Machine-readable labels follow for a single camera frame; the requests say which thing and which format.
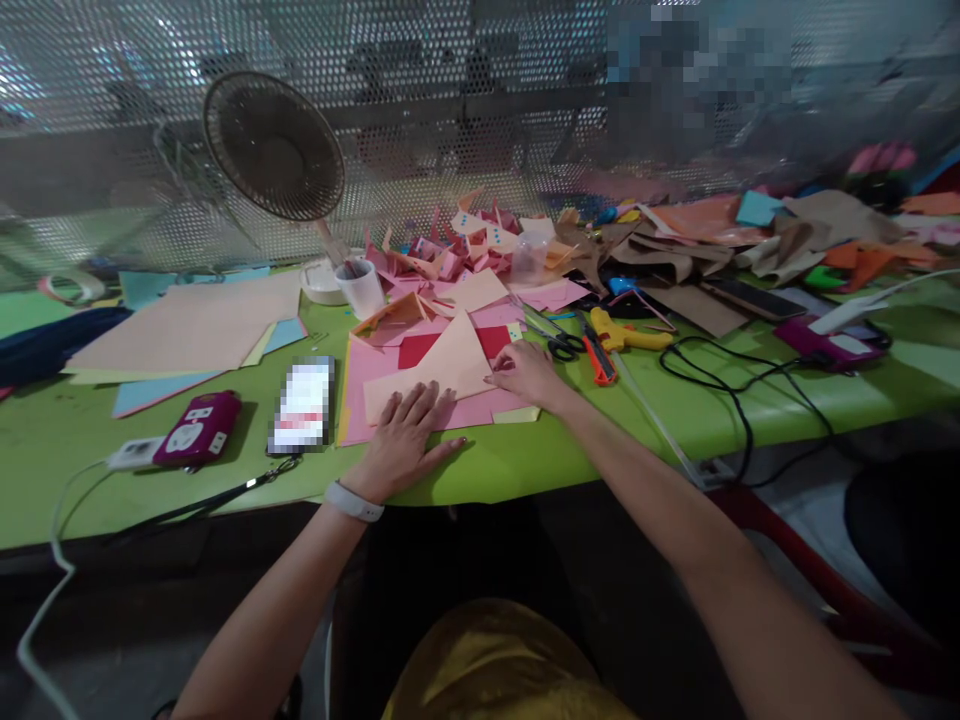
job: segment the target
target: yellow clothing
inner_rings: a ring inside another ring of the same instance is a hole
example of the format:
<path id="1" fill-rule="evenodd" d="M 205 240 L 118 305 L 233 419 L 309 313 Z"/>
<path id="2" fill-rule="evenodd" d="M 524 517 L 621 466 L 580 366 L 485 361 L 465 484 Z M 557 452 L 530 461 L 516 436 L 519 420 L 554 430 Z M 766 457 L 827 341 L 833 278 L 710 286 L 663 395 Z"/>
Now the yellow clothing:
<path id="1" fill-rule="evenodd" d="M 558 627 L 508 600 L 451 610 L 420 641 L 383 720 L 636 720 Z"/>

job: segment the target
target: fan grille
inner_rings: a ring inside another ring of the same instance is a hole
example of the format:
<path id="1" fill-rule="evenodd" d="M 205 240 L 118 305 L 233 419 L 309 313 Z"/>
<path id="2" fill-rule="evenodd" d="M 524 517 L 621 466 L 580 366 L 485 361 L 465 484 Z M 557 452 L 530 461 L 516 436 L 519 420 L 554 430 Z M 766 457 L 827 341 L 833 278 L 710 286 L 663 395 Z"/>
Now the fan grille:
<path id="1" fill-rule="evenodd" d="M 343 195 L 343 155 L 323 115 L 269 75 L 219 78 L 203 108 L 217 165 L 251 201 L 287 220 L 329 215 Z"/>

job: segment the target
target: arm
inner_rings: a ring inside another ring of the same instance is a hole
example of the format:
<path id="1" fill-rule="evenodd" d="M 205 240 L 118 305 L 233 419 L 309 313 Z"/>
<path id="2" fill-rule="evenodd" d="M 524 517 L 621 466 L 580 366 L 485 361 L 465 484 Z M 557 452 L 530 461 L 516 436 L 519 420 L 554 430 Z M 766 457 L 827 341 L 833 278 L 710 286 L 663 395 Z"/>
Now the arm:
<path id="1" fill-rule="evenodd" d="M 363 461 L 340 483 L 383 504 L 463 447 L 464 438 L 426 452 L 453 396 L 415 388 L 387 403 Z M 177 702 L 174 718 L 273 717 L 290 689 L 327 597 L 366 523 L 322 505 L 213 639 Z"/>
<path id="2" fill-rule="evenodd" d="M 568 387 L 543 350 L 504 348 L 488 381 L 555 414 L 676 571 L 751 720 L 903 718 L 893 698 L 780 586 L 710 500 Z"/>

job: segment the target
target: perforated metal wall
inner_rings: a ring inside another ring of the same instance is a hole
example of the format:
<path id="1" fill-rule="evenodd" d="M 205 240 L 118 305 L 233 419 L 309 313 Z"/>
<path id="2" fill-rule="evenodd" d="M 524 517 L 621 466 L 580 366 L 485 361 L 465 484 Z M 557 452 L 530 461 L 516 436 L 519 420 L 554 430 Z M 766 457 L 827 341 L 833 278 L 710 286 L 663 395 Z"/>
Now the perforated metal wall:
<path id="1" fill-rule="evenodd" d="M 481 185 L 530 213 L 628 176 L 695 197 L 960 142 L 953 0 L 4 0 L 0 289 L 315 254 L 207 153 L 205 89 L 237 69 L 322 109 L 347 173 L 329 220 L 355 244 Z"/>

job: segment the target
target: white wristband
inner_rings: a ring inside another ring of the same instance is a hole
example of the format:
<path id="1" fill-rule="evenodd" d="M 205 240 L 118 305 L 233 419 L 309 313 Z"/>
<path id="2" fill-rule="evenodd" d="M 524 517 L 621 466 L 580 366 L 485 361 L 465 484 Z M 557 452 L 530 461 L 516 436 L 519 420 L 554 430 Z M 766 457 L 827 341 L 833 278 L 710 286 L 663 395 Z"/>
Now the white wristband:
<path id="1" fill-rule="evenodd" d="M 383 515 L 383 505 L 374 505 L 372 502 L 367 502 L 359 495 L 347 490 L 340 484 L 339 480 L 327 488 L 323 501 L 330 503 L 340 512 L 366 523 L 376 522 Z"/>

